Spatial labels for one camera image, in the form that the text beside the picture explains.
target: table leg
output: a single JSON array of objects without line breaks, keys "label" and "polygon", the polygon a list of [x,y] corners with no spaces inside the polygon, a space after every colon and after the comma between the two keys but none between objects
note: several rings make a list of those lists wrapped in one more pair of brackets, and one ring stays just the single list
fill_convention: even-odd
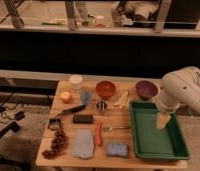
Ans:
[{"label": "table leg", "polygon": [[61,167],[53,167],[55,171],[62,171]]},{"label": "table leg", "polygon": [[153,171],[164,171],[164,169],[154,169]]}]

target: red object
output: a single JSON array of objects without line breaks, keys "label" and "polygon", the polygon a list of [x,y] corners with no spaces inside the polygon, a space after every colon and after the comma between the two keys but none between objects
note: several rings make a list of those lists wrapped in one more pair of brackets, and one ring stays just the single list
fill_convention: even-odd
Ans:
[{"label": "red object", "polygon": [[150,81],[139,81],[136,83],[136,92],[141,99],[148,100],[158,93],[158,88]]},{"label": "red object", "polygon": [[98,122],[96,125],[96,135],[95,135],[95,144],[97,146],[102,146],[101,129],[102,129],[102,122]]},{"label": "red object", "polygon": [[97,84],[96,91],[103,100],[107,100],[114,95],[116,86],[110,81],[101,81]]}]

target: green tray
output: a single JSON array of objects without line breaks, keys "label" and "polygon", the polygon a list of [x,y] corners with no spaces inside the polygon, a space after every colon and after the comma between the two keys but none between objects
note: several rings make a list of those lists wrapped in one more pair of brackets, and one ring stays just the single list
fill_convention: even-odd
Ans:
[{"label": "green tray", "polygon": [[156,128],[153,103],[130,102],[134,153],[138,158],[188,160],[189,152],[175,113],[164,129]]}]

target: gray cloth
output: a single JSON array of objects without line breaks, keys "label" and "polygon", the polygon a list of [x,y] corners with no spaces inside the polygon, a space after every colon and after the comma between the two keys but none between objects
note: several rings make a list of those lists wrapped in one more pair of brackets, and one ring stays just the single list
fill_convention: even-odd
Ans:
[{"label": "gray cloth", "polygon": [[78,129],[73,144],[73,156],[89,159],[94,155],[93,135],[89,129]]}]

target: orange ball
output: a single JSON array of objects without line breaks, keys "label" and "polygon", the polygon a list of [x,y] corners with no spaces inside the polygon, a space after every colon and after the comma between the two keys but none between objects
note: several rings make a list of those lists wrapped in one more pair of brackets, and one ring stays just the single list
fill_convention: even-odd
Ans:
[{"label": "orange ball", "polygon": [[71,103],[72,102],[72,95],[68,91],[64,91],[60,95],[61,99],[63,100],[64,103]]}]

